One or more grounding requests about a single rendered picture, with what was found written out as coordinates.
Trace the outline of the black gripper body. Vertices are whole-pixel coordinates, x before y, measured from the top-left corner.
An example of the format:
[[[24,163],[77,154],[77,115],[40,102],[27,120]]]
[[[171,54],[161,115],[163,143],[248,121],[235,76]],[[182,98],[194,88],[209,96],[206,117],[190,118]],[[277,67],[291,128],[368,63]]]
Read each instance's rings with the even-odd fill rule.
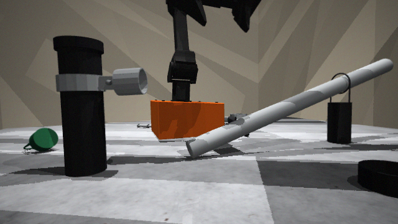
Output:
[[[244,0],[201,0],[202,4],[205,6],[211,6],[211,7],[227,7],[232,9],[232,15],[235,16],[238,9],[240,8],[241,4],[243,3]],[[256,10],[256,8],[258,7],[259,3],[262,0],[258,0],[256,6],[254,7],[254,9],[252,10],[252,12],[250,13],[250,16],[254,13],[254,11]],[[172,5],[172,7],[176,7],[178,8],[178,2],[179,0],[170,0],[170,4]]]

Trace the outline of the green mug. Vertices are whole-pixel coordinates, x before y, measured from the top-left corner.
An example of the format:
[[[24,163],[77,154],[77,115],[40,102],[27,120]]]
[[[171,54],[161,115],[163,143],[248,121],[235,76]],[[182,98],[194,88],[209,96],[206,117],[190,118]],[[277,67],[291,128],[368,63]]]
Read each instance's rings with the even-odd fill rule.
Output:
[[[40,128],[35,133],[31,134],[29,143],[24,149],[34,149],[36,151],[44,152],[54,147],[58,142],[58,134],[50,128]],[[26,148],[31,146],[31,148]]]

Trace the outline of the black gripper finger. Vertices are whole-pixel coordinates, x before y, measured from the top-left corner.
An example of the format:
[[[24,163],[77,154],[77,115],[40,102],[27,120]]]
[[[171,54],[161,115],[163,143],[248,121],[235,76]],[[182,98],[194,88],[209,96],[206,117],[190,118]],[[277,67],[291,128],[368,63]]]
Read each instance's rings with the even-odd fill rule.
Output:
[[[201,0],[179,0],[178,10],[185,12],[203,27],[206,26],[206,15]]]
[[[249,30],[250,13],[256,6],[257,2],[258,0],[244,0],[233,18],[244,32]]]

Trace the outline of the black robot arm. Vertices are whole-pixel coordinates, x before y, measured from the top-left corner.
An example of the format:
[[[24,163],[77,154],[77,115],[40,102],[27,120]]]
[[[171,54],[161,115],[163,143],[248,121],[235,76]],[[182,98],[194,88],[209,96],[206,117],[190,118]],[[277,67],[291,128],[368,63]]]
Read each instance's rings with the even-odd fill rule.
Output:
[[[170,0],[166,0],[166,4],[174,20],[175,53],[167,75],[167,83],[172,83],[171,101],[192,102],[190,101],[190,84],[196,84],[198,67],[195,53],[189,50],[187,14],[172,7]]]

